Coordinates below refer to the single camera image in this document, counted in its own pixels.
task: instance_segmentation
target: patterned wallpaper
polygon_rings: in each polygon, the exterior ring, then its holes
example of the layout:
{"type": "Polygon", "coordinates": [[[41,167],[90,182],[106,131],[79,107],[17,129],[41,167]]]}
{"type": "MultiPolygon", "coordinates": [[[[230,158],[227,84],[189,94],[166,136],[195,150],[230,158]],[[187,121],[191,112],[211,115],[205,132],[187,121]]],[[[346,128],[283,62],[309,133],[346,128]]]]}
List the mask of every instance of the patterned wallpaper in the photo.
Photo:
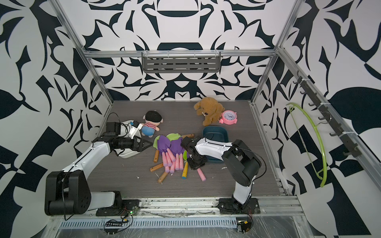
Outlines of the patterned wallpaper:
{"type": "MultiPolygon", "coordinates": [[[[381,158],[381,38],[380,1],[307,0],[285,43],[301,69],[309,75],[344,120],[381,158]]],[[[298,195],[316,237],[380,237],[378,215],[381,192],[358,161],[350,156],[329,125],[318,126],[327,155],[328,175],[321,188],[315,175],[322,155],[315,132],[305,116],[293,115],[308,155],[290,116],[296,102],[318,123],[322,115],[291,72],[279,59],[256,102],[261,122],[292,194],[298,195]]]]}
{"type": "Polygon", "coordinates": [[[267,56],[224,57],[217,73],[149,73],[140,58],[101,58],[93,63],[114,100],[251,99],[267,56]]]}
{"type": "Polygon", "coordinates": [[[45,179],[95,138],[108,103],[49,3],[0,4],[1,237],[32,237],[48,221],[45,179]]]}
{"type": "Polygon", "coordinates": [[[61,0],[89,50],[273,48],[295,0],[61,0]]]}

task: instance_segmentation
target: brown plush bear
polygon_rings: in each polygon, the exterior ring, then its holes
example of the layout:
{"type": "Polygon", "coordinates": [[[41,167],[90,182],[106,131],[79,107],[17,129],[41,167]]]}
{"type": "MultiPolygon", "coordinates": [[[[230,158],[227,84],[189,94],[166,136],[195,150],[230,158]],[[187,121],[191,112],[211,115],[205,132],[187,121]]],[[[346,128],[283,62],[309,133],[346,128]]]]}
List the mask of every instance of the brown plush bear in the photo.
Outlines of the brown plush bear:
{"type": "Polygon", "coordinates": [[[202,122],[203,126],[218,122],[222,112],[225,111],[225,108],[212,97],[204,97],[200,102],[196,103],[194,109],[197,110],[198,116],[205,116],[205,120],[202,122]]]}

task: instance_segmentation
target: stuffed toy boy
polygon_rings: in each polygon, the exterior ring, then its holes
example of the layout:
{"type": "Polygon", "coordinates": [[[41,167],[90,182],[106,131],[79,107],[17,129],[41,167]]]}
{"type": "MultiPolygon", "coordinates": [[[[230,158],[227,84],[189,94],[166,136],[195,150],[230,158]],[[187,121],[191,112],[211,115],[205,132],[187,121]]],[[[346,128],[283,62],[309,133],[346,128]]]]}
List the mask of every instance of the stuffed toy boy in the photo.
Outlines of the stuffed toy boy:
{"type": "Polygon", "coordinates": [[[155,131],[159,131],[158,125],[163,122],[163,118],[156,111],[148,111],[143,119],[146,120],[146,123],[143,124],[142,127],[142,135],[152,137],[155,131]]]}
{"type": "Polygon", "coordinates": [[[197,110],[198,116],[205,116],[205,120],[202,122],[203,126],[209,126],[214,122],[218,122],[222,112],[225,111],[221,103],[212,97],[204,97],[200,102],[196,103],[194,109],[197,110]]]}

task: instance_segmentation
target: clear plastic sheet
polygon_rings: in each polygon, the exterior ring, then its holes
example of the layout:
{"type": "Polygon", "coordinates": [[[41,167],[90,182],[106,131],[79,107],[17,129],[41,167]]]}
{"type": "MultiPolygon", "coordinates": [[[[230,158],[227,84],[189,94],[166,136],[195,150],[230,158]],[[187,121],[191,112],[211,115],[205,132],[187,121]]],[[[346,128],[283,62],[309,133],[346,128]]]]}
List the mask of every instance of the clear plastic sheet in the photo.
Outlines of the clear plastic sheet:
{"type": "Polygon", "coordinates": [[[252,229],[242,234],[235,228],[128,228],[117,234],[107,234],[103,229],[59,229],[56,238],[298,238],[298,225],[293,216],[253,216],[252,229]]]}

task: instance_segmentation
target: striped shirt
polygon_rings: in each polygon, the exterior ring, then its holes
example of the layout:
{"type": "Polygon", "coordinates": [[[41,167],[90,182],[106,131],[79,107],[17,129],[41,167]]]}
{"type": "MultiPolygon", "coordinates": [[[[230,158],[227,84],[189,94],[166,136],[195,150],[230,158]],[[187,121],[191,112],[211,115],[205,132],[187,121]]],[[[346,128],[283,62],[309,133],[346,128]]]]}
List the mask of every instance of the striped shirt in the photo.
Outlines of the striped shirt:
{"type": "Polygon", "coordinates": [[[156,125],[154,125],[154,124],[152,124],[152,123],[149,123],[149,122],[146,122],[143,126],[147,126],[147,127],[156,129],[156,125]]]}

